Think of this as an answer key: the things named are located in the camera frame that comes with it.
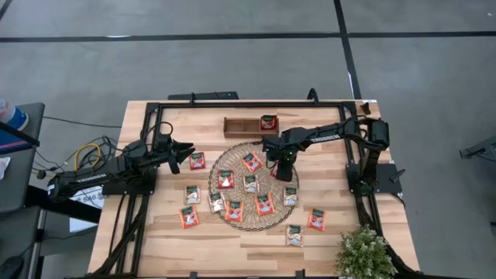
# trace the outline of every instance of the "wooden table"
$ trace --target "wooden table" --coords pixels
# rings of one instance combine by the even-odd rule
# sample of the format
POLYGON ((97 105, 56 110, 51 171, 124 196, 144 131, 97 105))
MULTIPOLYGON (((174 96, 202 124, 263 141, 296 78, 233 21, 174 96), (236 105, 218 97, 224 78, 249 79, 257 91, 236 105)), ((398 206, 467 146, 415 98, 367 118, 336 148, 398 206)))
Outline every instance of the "wooden table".
MULTIPOLYGON (((119 137, 119 147, 139 139, 146 102, 129 102, 119 137)), ((379 117, 377 103, 370 103, 372 115, 379 117)), ((342 140, 314 144, 298 155, 295 163, 300 177, 300 204, 283 224, 261 232, 245 232, 226 225, 209 211, 207 202, 208 173, 215 160, 229 147, 249 139, 225 139, 222 134, 224 117, 257 118, 277 115, 281 131, 296 126, 314 128, 339 122, 337 108, 166 108, 164 121, 174 126, 173 138, 195 144, 205 152, 206 168, 189 170, 188 162, 181 173, 171 174, 165 164, 159 168, 156 191, 150 196, 146 216, 139 276, 294 276, 306 269, 308 276, 336 275, 337 243, 340 233, 354 230, 359 222, 353 196, 348 191, 345 174, 346 150, 342 140), (182 229, 179 210, 183 208, 183 190, 187 185, 201 188, 201 204, 197 206, 201 224, 182 229), (287 224, 306 224, 312 207, 327 211, 325 232, 306 229, 304 247, 285 246, 287 224)), ((391 159, 389 150, 380 162, 391 159)), ((112 227, 119 196, 105 200, 88 272, 100 267, 108 256, 112 227)), ((377 195, 384 235, 398 255, 418 270, 410 229, 403 205, 392 195, 377 195)), ((135 212, 140 201, 137 201, 135 212)), ((124 201, 115 243, 122 234, 127 201, 124 201)), ((128 245, 126 266, 130 269, 133 243, 128 245)))

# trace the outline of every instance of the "potted plant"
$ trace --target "potted plant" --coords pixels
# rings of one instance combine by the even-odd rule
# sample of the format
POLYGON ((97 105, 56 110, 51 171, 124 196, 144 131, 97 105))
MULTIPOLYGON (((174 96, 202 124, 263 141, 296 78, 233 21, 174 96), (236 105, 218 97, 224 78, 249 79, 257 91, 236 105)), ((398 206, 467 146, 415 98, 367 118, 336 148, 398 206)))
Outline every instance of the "potted plant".
POLYGON ((340 276, 356 279, 392 278, 397 273, 386 253, 386 240, 368 226, 341 234, 341 252, 337 255, 340 276))

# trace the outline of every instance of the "wooden tray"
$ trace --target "wooden tray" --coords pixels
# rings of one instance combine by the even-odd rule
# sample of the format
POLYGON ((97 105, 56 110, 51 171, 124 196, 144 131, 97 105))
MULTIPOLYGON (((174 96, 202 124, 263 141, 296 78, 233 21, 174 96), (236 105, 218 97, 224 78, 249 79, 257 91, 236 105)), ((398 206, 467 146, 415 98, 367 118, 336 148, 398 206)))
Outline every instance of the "wooden tray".
POLYGON ((224 117, 225 138, 261 138, 262 136, 279 135, 279 121, 276 129, 260 129, 260 119, 228 119, 224 117))

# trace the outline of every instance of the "woven round tray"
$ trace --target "woven round tray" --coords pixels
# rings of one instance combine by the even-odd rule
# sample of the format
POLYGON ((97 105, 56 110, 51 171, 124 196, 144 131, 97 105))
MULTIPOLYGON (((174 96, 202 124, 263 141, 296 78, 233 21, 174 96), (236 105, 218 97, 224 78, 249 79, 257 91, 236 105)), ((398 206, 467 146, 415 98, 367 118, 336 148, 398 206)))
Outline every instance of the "woven round tray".
POLYGON ((243 221, 233 222, 226 221, 226 211, 217 212, 219 218, 230 224, 232 227, 247 231, 260 231, 272 228, 273 226, 283 222, 293 211, 294 206, 284 205, 284 187, 289 186, 299 188, 298 174, 293 168, 293 179, 291 182, 283 182, 275 179, 270 175, 271 169, 266 167, 265 152, 262 151, 262 145, 253 145, 252 143, 241 143, 229 148, 224 152, 214 163, 210 176, 208 178, 208 191, 210 194, 221 191, 224 193, 226 201, 238 201, 244 203, 243 221), (252 173, 243 164, 243 158, 249 153, 254 152, 262 161, 263 166, 256 170, 253 174, 258 176, 260 184, 260 195, 270 193, 272 202, 274 203, 275 213, 259 216, 255 206, 255 193, 246 193, 244 189, 244 177, 252 173), (219 171, 233 171, 234 173, 234 189, 219 190, 219 171))

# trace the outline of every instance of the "yellow cable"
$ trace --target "yellow cable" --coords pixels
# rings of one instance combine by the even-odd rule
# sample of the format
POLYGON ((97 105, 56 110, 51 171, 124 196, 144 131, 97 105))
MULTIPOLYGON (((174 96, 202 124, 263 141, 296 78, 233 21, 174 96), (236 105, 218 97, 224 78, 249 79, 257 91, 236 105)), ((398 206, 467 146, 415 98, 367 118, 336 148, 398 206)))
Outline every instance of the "yellow cable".
POLYGON ((97 150, 98 150, 98 158, 96 159, 96 161, 91 164, 92 167, 94 167, 99 161, 100 161, 100 158, 102 158, 102 150, 100 149, 100 146, 96 143, 88 143, 86 145, 83 145, 81 147, 79 147, 79 149, 76 151, 76 155, 74 155, 74 170, 77 171, 78 170, 78 157, 79 157, 79 153, 84 149, 84 148, 87 148, 87 147, 95 147, 97 150))

